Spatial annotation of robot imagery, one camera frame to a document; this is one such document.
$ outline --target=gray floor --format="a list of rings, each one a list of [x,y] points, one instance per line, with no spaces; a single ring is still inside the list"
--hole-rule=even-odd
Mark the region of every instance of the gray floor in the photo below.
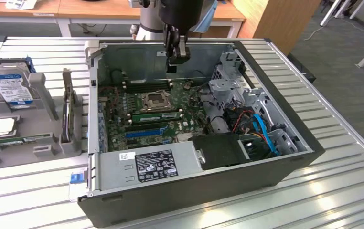
[[[293,55],[317,77],[314,86],[364,137],[364,68],[356,63],[364,57],[364,32],[340,19],[332,19],[309,41],[304,41],[320,28],[324,14],[316,13],[293,49]],[[130,26],[108,25],[104,36],[128,36]],[[102,25],[91,28],[95,33]],[[78,25],[71,25],[74,36],[88,36]],[[0,35],[60,36],[55,24],[0,24]]]

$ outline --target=white cable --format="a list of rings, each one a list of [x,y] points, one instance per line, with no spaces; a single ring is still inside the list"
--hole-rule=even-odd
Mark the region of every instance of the white cable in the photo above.
[[[350,5],[341,13],[344,13],[344,12],[345,12],[348,9],[350,9],[353,6],[355,6],[355,4],[352,4],[352,5]],[[312,39],[312,37],[313,37],[313,35],[316,34],[316,32],[317,32],[318,30],[321,30],[321,29],[329,24],[329,21],[330,21],[333,18],[334,18],[334,16],[332,16],[332,17],[329,18],[326,24],[325,24],[321,28],[318,28],[316,31],[313,31],[313,33],[310,34],[309,38],[304,39],[304,41],[308,41],[308,40]]]
[[[359,28],[352,22],[348,22],[346,20],[341,19],[344,22],[349,23],[356,29],[359,29],[361,32],[364,32],[364,29]]]

